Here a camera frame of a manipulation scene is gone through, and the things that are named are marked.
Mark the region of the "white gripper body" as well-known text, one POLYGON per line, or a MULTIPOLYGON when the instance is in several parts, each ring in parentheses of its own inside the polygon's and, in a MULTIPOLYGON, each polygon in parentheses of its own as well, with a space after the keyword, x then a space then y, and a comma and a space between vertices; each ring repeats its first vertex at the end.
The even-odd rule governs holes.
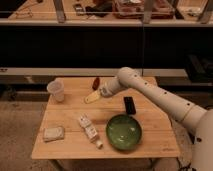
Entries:
POLYGON ((124 87, 119 83, 116 78, 105 82, 99 88, 101 96, 105 98, 112 97, 123 90, 124 87))

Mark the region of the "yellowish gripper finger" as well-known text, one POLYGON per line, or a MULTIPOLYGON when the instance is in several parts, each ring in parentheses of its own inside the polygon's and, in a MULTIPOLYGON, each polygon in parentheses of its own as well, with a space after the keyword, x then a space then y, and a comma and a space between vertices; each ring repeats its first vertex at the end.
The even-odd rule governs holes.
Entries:
POLYGON ((100 92, 98 90, 90 93, 88 96, 84 98, 84 102, 86 104, 93 103, 101 98, 100 92))

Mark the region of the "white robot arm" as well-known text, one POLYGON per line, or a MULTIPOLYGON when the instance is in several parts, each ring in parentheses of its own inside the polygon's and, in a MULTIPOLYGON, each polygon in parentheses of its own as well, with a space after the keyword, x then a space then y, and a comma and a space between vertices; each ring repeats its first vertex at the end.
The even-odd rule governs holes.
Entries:
POLYGON ((109 98, 132 88, 143 94, 195 137, 189 171, 213 171, 213 109, 206 110, 145 81, 136 70, 122 67, 108 82, 85 97, 86 103, 109 98))

